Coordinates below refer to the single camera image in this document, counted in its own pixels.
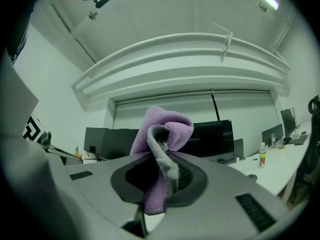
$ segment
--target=keyboard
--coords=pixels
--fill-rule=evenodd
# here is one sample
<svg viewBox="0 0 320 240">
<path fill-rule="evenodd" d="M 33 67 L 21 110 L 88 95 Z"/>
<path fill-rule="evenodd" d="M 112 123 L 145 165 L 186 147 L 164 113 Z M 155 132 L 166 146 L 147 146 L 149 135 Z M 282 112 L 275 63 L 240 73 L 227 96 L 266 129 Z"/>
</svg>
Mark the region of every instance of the keyboard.
<svg viewBox="0 0 320 240">
<path fill-rule="evenodd" d="M 307 134 L 300 135 L 298 138 L 291 139 L 288 144 L 303 145 L 307 137 L 308 137 Z"/>
</svg>

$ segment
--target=black cable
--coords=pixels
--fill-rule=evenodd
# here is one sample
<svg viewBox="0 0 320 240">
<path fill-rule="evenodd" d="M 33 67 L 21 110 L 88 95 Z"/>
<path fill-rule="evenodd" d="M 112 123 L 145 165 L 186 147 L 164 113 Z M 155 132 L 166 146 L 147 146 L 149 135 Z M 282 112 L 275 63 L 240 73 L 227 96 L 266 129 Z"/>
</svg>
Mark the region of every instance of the black cable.
<svg viewBox="0 0 320 240">
<path fill-rule="evenodd" d="M 246 160 L 246 158 L 245 157 L 243 157 L 243 156 L 240 156 L 240 155 L 237 155 L 237 154 L 233 154 L 234 156 L 236 156 L 236 157 L 238 157 L 238 158 L 243 158 L 242 160 Z"/>
<path fill-rule="evenodd" d="M 215 109 L 215 113 L 216 113 L 216 118 L 218 119 L 218 121 L 220 121 L 217 103 L 216 103 L 215 97 L 214 97 L 214 95 L 212 93 L 211 93 L 211 98 L 212 98 L 212 101 L 213 101 L 213 105 L 214 105 L 214 109 Z"/>
</svg>

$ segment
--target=gray cloth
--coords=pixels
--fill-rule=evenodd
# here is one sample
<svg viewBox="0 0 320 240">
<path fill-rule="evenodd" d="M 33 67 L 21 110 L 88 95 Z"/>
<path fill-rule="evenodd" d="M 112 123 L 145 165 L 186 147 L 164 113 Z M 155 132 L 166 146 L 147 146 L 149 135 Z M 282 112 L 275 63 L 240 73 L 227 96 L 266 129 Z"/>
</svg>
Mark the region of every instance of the gray cloth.
<svg viewBox="0 0 320 240">
<path fill-rule="evenodd" d="M 168 195 L 170 196 L 178 190 L 179 167 L 167 154 L 169 131 L 170 130 L 163 125 L 151 126 L 147 131 L 147 143 L 167 183 Z"/>
</svg>

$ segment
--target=roller blind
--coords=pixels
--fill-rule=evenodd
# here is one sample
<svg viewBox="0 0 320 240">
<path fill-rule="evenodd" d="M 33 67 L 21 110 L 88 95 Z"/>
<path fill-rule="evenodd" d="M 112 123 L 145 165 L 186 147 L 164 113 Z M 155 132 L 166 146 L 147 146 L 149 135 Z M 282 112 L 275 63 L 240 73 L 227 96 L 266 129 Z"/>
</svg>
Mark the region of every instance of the roller blind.
<svg viewBox="0 0 320 240">
<path fill-rule="evenodd" d="M 214 99 L 220 120 L 232 122 L 233 139 L 243 139 L 245 157 L 259 150 L 263 131 L 279 124 L 269 93 L 216 93 Z"/>
<path fill-rule="evenodd" d="M 116 106 L 114 129 L 139 129 L 150 106 L 183 113 L 193 123 L 217 120 L 215 106 L 210 94 L 161 98 Z"/>
</svg>

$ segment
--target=curtain rod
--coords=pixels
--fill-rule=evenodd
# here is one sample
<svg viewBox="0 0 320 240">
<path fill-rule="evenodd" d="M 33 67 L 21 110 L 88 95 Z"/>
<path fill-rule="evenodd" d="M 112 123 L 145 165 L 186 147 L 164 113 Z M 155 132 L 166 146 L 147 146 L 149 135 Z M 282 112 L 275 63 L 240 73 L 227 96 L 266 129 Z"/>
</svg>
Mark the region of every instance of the curtain rod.
<svg viewBox="0 0 320 240">
<path fill-rule="evenodd" d="M 232 93 L 237 93 L 237 94 L 249 94 L 249 93 L 269 94 L 270 93 L 268 90 L 210 89 L 210 90 L 188 91 L 188 92 L 178 92 L 178 93 L 163 94 L 163 95 L 154 95 L 154 96 L 148 96 L 148 97 L 142 97 L 142 98 L 128 99 L 128 100 L 123 100 L 123 101 L 115 101 L 115 104 L 118 106 L 118 105 L 130 104 L 130 103 L 152 101 L 155 99 L 160 100 L 160 99 L 196 96 L 196 95 L 205 95 L 205 94 L 211 95 L 212 90 L 213 90 L 214 94 L 232 94 Z"/>
</svg>

